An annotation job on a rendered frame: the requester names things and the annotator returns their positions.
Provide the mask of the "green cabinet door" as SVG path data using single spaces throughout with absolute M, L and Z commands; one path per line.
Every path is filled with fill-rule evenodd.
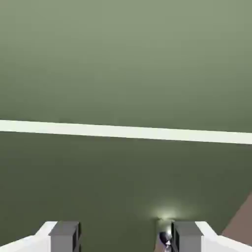
M 156 219 L 220 232 L 252 192 L 252 145 L 0 133 L 0 245 L 79 221 L 82 252 L 153 252 Z
M 0 0 L 0 119 L 252 132 L 252 0 Z

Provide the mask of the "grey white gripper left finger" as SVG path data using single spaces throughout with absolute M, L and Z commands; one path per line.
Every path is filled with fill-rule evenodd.
M 79 221 L 46 221 L 34 234 L 0 246 L 0 252 L 81 252 Z

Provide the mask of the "green cabinet with white frame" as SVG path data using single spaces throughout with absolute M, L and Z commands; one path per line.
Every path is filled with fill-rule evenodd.
M 0 119 L 0 133 L 32 133 L 252 145 L 252 132 L 115 126 Z

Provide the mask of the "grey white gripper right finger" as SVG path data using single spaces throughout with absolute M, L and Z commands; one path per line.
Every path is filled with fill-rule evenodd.
M 205 221 L 173 221 L 173 252 L 252 252 L 252 247 L 218 235 Z

